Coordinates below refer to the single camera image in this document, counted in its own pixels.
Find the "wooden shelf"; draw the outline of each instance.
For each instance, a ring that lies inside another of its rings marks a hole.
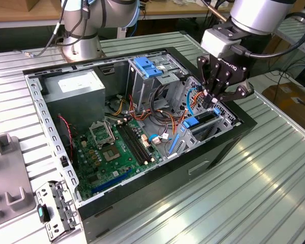
[[[40,0],[29,12],[0,7],[0,22],[59,19],[59,0]]]
[[[229,12],[230,7],[220,7],[219,10],[220,12]],[[207,7],[194,3],[180,6],[172,0],[164,2],[153,1],[148,2],[146,5],[146,15],[204,14],[207,11]],[[0,22],[58,20],[60,12],[59,0],[40,0],[29,12],[0,7]]]
[[[220,12],[229,12],[231,6],[220,7]],[[166,14],[206,14],[208,12],[207,7],[202,7],[195,3],[189,3],[187,5],[175,4],[172,0],[166,0],[163,2],[148,2],[146,5],[146,15],[166,15]]]

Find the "yellow wire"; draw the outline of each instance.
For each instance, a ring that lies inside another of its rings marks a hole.
[[[116,115],[119,115],[122,111],[122,104],[123,104],[123,100],[121,100],[120,102],[120,107],[118,108],[118,111],[116,113],[113,113],[112,115],[116,116]]]

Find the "motherboard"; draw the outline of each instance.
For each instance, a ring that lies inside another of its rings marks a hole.
[[[86,200],[132,177],[157,162],[162,156],[135,120],[111,125],[105,121],[73,139],[80,184],[78,191]]]

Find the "blue plastic tab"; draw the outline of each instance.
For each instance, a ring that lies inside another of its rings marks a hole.
[[[189,128],[191,126],[195,126],[198,123],[199,123],[199,121],[194,117],[189,117],[189,118],[187,118],[186,120],[183,121],[183,125],[186,128]]]
[[[172,154],[172,151],[174,150],[174,147],[175,147],[175,145],[176,145],[178,139],[179,139],[179,134],[176,135],[176,137],[175,137],[175,139],[174,139],[174,141],[173,141],[173,144],[172,144],[171,148],[170,148],[169,151],[168,151],[169,154]]]
[[[190,124],[186,121],[183,121],[183,125],[185,126],[185,128],[189,128],[190,127]]]
[[[213,108],[213,109],[214,109],[213,112],[214,112],[217,116],[221,113],[221,111],[220,111],[219,108]]]
[[[133,60],[136,66],[145,74],[147,78],[163,74],[163,72],[157,69],[154,63],[146,57],[136,57]]]

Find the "cardboard box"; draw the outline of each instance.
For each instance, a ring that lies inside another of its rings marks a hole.
[[[39,0],[0,0],[0,7],[28,12]]]
[[[276,86],[272,85],[262,93],[271,102]],[[274,104],[305,129],[305,91],[301,87],[292,82],[279,85]]]

